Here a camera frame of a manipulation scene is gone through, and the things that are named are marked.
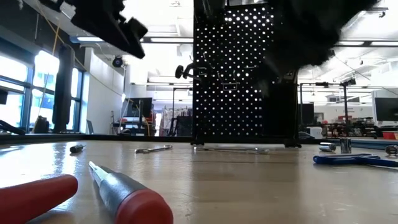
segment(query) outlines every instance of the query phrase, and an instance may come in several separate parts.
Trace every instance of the computer monitor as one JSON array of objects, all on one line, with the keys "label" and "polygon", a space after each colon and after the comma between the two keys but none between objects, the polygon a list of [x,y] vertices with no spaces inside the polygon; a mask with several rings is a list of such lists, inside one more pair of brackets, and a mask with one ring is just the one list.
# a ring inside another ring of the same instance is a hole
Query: computer monitor
[{"label": "computer monitor", "polygon": [[[303,124],[314,124],[315,109],[313,103],[303,103]],[[298,124],[301,122],[301,104],[297,105],[297,120]]]},{"label": "computer monitor", "polygon": [[139,117],[139,101],[142,101],[142,115],[146,118],[150,117],[150,111],[152,109],[152,98],[130,98],[127,100],[127,113],[126,117]]},{"label": "computer monitor", "polygon": [[375,98],[378,121],[398,121],[398,98]]}]

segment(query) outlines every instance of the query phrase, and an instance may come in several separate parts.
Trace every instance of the workbench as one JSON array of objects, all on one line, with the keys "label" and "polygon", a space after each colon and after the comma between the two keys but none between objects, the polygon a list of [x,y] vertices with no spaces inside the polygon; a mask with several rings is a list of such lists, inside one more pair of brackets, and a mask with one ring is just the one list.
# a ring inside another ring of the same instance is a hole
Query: workbench
[{"label": "workbench", "polygon": [[[71,155],[69,147],[76,144],[86,147]],[[134,153],[164,144],[174,148]],[[316,145],[257,147],[271,151],[195,152],[189,143],[128,141],[0,146],[0,187],[47,174],[72,174],[79,184],[76,195],[31,223],[112,223],[88,170],[93,161],[160,193],[174,213],[174,223],[397,223],[397,169],[316,166]],[[359,152],[386,158],[383,151],[353,149]]]}]

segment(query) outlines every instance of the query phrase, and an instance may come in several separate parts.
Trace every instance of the blue pliers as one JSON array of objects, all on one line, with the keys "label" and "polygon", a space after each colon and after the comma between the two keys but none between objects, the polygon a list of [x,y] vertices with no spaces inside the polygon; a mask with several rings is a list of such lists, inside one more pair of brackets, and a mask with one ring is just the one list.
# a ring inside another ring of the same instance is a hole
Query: blue pliers
[{"label": "blue pliers", "polygon": [[322,155],[314,156],[313,161],[316,164],[325,165],[371,165],[384,167],[398,167],[398,162],[381,159],[373,154],[342,154],[342,155]]}]

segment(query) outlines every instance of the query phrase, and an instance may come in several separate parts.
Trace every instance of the screwdriver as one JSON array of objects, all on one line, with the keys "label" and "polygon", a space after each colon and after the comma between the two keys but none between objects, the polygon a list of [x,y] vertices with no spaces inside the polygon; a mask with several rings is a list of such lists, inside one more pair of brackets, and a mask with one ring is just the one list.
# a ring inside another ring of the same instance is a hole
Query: screwdriver
[{"label": "screwdriver", "polygon": [[83,150],[84,147],[85,147],[84,145],[72,146],[72,147],[70,148],[70,152],[71,152],[71,153],[78,153],[78,152],[81,152],[81,151]]},{"label": "screwdriver", "polygon": [[61,175],[0,188],[0,223],[26,223],[74,196],[78,182]]},{"label": "screwdriver", "polygon": [[157,192],[107,167],[88,165],[115,224],[173,224],[173,213]]}]

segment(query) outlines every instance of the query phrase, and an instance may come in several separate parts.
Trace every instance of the perforated metal panel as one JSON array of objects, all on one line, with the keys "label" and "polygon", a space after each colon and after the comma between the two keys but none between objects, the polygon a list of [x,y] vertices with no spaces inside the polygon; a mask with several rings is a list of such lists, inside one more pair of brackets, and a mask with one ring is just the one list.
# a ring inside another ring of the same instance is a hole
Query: perforated metal panel
[{"label": "perforated metal panel", "polygon": [[213,71],[195,74],[203,81],[193,83],[194,136],[262,134],[263,99],[253,74],[273,43],[272,11],[263,4],[227,7],[217,24],[196,14],[193,59],[209,63]]}]

